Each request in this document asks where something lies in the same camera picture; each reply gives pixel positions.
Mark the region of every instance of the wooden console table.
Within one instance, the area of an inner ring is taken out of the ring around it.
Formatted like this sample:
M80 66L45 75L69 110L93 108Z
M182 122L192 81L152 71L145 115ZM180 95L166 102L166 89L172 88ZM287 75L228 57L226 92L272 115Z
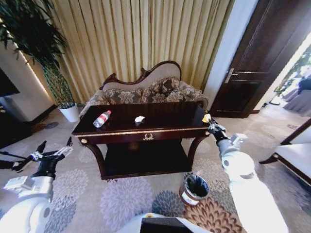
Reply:
M99 129L93 121L111 110ZM72 132L95 155L101 179L191 171L199 143L209 136L195 102L91 106ZM136 125L138 116L146 117ZM188 156L182 138L194 137ZM97 144L107 144L105 159Z

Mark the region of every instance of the wooden door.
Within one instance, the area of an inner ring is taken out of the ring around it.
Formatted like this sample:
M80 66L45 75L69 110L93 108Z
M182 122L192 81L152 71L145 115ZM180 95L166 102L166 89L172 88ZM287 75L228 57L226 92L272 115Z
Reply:
M248 117L310 31L310 0L259 0L212 116Z

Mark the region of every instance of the floral rug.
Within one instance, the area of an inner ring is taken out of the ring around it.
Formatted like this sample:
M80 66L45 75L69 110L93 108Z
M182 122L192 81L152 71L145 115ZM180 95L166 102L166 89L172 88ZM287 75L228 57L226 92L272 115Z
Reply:
M274 148L307 119L273 105L246 119L217 119L228 129L228 135L245 133L248 136L242 151L254 159L257 174L270 188L291 233L310 232L310 188L279 162L260 165L258 161L268 158ZM75 125L68 123L58 110L39 124L34 127L31 137L1 151L27 156L44 140L47 140L46 151L59 149L65 145ZM186 153L191 142L192 139L182 141ZM57 167L54 210L46 233L112 233L146 212L184 217L211 232L245 232L212 136L200 143L194 158L192 171L202 176L210 188L208 197L195 207L185 206L179 197L185 173L102 181L93 154L76 138L73 138L73 147L73 153ZM100 145L100 148L105 154L106 145ZM0 159L12 160L7 156ZM0 187L10 178L31 175L36 168L37 164L33 163L20 174L0 170ZM15 194L0 190L0 218L16 202Z

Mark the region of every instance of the curtain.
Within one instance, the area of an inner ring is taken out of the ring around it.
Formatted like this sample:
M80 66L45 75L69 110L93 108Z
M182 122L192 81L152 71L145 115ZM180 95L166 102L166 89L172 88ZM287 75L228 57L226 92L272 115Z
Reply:
M232 1L52 0L75 101L88 101L111 73L132 82L164 60L177 61L182 79L200 89Z

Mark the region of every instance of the brass drawer handle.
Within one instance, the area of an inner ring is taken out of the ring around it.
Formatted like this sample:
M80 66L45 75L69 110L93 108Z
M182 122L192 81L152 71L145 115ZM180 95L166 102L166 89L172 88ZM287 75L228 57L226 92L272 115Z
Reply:
M145 133L145 138L143 138L142 140L151 141L151 140L154 140L154 137L153 137L152 133L150 133L150 137L148 137L147 134Z

